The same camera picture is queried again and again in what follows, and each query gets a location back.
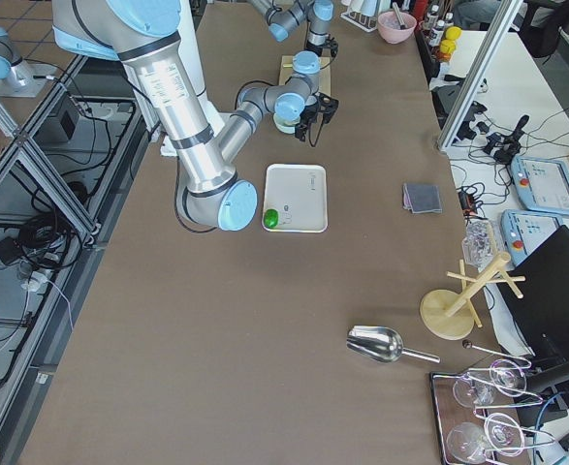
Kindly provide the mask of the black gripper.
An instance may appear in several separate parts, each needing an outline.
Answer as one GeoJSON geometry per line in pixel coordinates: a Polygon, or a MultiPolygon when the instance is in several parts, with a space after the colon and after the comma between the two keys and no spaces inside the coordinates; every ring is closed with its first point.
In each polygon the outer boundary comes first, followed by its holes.
{"type": "Polygon", "coordinates": [[[326,49],[330,53],[331,59],[338,54],[338,42],[335,37],[330,34],[319,35],[314,32],[306,34],[304,49],[314,52],[321,57],[326,49]]]}
{"type": "Polygon", "coordinates": [[[306,140],[306,137],[311,137],[312,125],[318,121],[319,116],[322,116],[317,136],[315,138],[318,140],[323,127],[330,123],[337,110],[338,100],[319,92],[316,96],[316,101],[313,104],[306,106],[301,113],[300,123],[296,126],[295,138],[298,140],[306,140]]]}

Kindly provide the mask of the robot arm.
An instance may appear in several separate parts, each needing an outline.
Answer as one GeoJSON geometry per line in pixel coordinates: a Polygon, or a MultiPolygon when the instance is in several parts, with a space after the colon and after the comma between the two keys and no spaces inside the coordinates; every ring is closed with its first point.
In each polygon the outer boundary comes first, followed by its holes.
{"type": "Polygon", "coordinates": [[[296,1],[280,10],[255,1],[270,34],[286,40],[302,22],[306,46],[293,58],[282,85],[249,89],[228,120],[208,118],[200,54],[186,1],[55,1],[53,32],[63,49],[119,61],[133,71],[152,104],[178,158],[183,179],[175,193],[176,212],[189,221],[239,231],[254,217],[255,187],[237,174],[233,160],[262,119],[275,113],[287,121],[319,99],[320,54],[329,37],[331,1],[296,1]]]}
{"type": "Polygon", "coordinates": [[[331,59],[338,54],[338,42],[330,34],[334,4],[330,0],[294,1],[287,9],[274,1],[250,0],[249,4],[264,18],[277,42],[287,40],[306,25],[304,49],[321,57],[327,50],[331,59]]]}

